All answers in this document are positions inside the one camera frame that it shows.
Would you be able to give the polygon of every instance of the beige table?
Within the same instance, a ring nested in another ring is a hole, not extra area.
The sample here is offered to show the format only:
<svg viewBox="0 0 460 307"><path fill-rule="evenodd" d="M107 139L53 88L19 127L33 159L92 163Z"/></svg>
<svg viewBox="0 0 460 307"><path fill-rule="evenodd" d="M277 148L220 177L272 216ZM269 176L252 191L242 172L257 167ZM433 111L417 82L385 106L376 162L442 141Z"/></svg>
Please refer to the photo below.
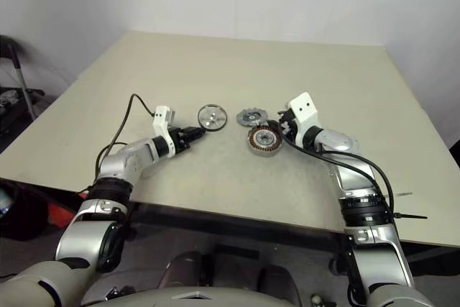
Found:
<svg viewBox="0 0 460 307"><path fill-rule="evenodd" d="M323 126L356 137L396 193L413 193L397 197L395 210L429 219L398 220L402 239L460 246L460 171L381 47L129 32L0 155L0 176L79 191L91 184L131 93L152 109L176 110L181 127L215 103L228 112L226 127L156 165L132 199L339 232L326 166L288 146L271 158L253 155L235 120L249 107L276 118L302 91ZM151 123L135 104L120 140L152 136Z"/></svg>

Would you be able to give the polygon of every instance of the white wall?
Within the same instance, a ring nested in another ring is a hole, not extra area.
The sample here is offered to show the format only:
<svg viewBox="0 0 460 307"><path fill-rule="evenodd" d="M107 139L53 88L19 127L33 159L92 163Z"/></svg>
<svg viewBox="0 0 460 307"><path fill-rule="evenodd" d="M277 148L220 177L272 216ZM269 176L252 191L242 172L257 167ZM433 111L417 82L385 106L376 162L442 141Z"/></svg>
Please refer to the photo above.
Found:
<svg viewBox="0 0 460 307"><path fill-rule="evenodd" d="M5 27L0 0L0 32L13 28L40 50L39 63L52 66L43 83L55 71L74 80L122 28L384 45L446 144L460 139L459 0L22 0L8 7L14 18Z"/></svg>

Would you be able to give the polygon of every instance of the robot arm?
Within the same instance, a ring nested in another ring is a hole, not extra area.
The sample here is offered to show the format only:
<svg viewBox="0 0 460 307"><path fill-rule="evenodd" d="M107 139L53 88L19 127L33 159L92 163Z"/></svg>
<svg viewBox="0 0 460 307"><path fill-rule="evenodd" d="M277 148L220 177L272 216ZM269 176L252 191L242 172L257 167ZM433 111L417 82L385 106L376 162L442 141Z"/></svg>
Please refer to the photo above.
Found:
<svg viewBox="0 0 460 307"><path fill-rule="evenodd" d="M158 106L156 137L105 157L86 200L60 239L55 260L33 265L0 285L0 306L79 306L99 274L121 260L131 191L142 172L173 157L204 135L200 127L174 128L174 111Z"/></svg>
<svg viewBox="0 0 460 307"><path fill-rule="evenodd" d="M316 107L308 93L302 93L281 112L284 137L292 145L310 152L359 154L358 142L345 134L323 129ZM351 165L374 179L371 167L354 157L324 154ZM345 221L345 257L354 300L369 307L432 306L414 287L414 281L400 245L385 198L362 174L330 164L339 191Z"/></svg>

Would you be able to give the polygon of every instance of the gray floor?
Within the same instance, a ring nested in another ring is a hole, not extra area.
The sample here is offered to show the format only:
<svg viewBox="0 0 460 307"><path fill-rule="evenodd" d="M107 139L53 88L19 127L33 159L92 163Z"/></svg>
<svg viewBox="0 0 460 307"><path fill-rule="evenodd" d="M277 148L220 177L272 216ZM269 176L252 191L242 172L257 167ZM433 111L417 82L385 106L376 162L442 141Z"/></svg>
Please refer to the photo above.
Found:
<svg viewBox="0 0 460 307"><path fill-rule="evenodd" d="M262 262L286 267L297 283L304 306L309 306L312 293L335 301L338 306L349 305L346 300L348 281L329 273L331 254L327 252L157 226L138 225L137 231L137 238L125 245L120 266L95 283L83 299L84 303L102 299L113 286L152 289L158 284L166 264L176 255L190 250L207 253L219 243L258 250ZM61 231L48 230L29 242L0 239L0 275L19 272L38 261L52 258L60 234ZM460 276L425 276L415 278L415 283L438 307L460 306Z"/></svg>

